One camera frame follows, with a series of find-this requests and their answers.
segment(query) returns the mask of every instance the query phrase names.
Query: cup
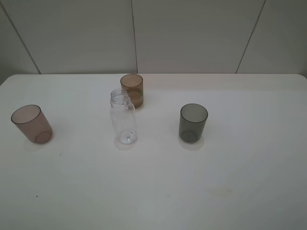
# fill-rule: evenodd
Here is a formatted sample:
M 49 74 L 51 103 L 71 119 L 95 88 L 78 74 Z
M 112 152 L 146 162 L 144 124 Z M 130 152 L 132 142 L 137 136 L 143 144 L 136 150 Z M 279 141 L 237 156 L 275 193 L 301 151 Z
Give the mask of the cup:
M 12 114 L 11 121 L 33 143 L 44 144 L 53 135 L 49 122 L 37 105 L 30 104 L 17 109 Z
M 201 138 L 208 111 L 200 104 L 186 104 L 180 110 L 179 136 L 187 143 Z
M 139 108 L 144 101 L 143 78 L 138 74 L 127 74 L 120 79 L 122 89 L 127 90 L 132 104 Z

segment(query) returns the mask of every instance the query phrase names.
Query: bottle opening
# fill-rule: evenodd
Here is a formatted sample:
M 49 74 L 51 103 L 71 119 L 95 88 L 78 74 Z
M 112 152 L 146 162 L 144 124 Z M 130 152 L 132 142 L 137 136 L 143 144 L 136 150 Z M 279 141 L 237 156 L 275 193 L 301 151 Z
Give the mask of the bottle opening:
M 116 89 L 111 93 L 111 102 L 115 104 L 125 104 L 130 100 L 128 93 L 124 89 Z

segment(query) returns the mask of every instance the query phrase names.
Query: gray cup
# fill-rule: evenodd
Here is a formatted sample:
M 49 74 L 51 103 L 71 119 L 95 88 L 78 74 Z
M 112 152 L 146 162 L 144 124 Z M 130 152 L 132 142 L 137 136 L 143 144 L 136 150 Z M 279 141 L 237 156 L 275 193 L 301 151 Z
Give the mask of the gray cup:
M 201 138 L 208 111 L 200 104 L 186 104 L 180 110 L 179 136 L 187 143 Z

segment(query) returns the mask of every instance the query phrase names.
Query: table surface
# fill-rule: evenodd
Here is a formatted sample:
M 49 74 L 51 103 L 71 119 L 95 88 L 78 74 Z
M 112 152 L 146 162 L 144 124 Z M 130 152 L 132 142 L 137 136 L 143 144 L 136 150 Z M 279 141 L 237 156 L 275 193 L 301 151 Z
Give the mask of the table surface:
M 142 74 L 139 139 L 115 142 L 123 74 L 14 75 L 0 86 L 0 229 L 307 228 L 307 80 L 296 74 Z M 202 139 L 178 138 L 202 104 Z M 10 121 L 39 105 L 54 130 L 30 143 Z

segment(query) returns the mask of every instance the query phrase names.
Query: bottle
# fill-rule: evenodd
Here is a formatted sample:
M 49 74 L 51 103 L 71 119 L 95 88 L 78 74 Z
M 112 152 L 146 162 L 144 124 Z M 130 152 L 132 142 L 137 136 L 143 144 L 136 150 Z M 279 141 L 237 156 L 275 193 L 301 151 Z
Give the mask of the bottle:
M 117 89 L 111 93 L 110 116 L 117 139 L 120 143 L 129 145 L 138 139 L 135 121 L 135 108 L 128 93 Z

